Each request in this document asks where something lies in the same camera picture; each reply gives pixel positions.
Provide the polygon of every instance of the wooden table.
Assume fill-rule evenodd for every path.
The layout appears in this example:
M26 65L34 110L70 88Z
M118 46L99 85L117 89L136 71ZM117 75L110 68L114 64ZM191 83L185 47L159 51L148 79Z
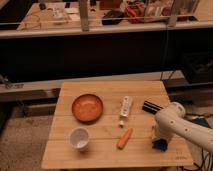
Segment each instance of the wooden table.
M103 116L94 124L79 123L71 113L78 96L92 93L104 104ZM124 128L118 127L121 101L133 97L131 114ZM145 100L160 106L169 104L160 81L94 81L66 82L62 85L52 127L42 161L44 169L129 168L192 165L192 157L183 138L175 136L166 152L152 149L154 116L141 110ZM89 150L75 151L69 144L72 129L85 127L90 134ZM133 134L123 150L116 148L119 137L127 128Z

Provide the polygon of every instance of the black cable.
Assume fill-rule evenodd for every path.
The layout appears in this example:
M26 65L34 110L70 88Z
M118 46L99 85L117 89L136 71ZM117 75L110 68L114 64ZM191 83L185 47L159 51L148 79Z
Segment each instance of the black cable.
M174 75L175 72L176 72L176 70L172 71L172 73L169 75L167 81L170 80L170 79L172 78L172 76Z
M165 68L165 64L166 64L166 58L167 58L167 53L168 53L168 46L169 46L169 30L168 30L168 27L166 26L166 43L165 43L165 47L164 47L164 55L163 55L162 64L161 64L161 76L160 76L160 80L163 79L163 72L164 72L164 68Z

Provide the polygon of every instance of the carrot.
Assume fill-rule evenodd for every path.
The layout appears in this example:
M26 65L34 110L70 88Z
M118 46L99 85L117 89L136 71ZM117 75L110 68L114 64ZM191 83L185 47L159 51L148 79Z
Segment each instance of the carrot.
M132 128L129 128L124 135L119 139L118 143L117 143L117 148L119 149L123 149L127 143L127 141L129 140L129 138L131 137L133 132Z

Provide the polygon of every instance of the floor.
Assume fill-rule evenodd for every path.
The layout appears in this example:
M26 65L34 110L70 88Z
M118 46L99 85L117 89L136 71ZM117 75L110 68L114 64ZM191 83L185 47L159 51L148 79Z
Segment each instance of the floor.
M213 112L212 104L208 101L208 105L205 106L203 103L198 102L187 104L185 107L189 113L202 114ZM23 118L21 117L20 108L14 108L12 116L0 137L0 171L42 171L41 160L52 122L53 111L54 105L51 105L50 108L44 105L41 107L33 105L29 110L29 115ZM208 119L208 121L213 126L213 119ZM191 143L188 144L194 160L199 163L200 149Z

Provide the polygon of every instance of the box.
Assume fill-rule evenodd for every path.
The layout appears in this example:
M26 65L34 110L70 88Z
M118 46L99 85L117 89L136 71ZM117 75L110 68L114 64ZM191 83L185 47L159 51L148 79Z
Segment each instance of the box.
M183 54L181 70L189 83L213 82L213 52Z

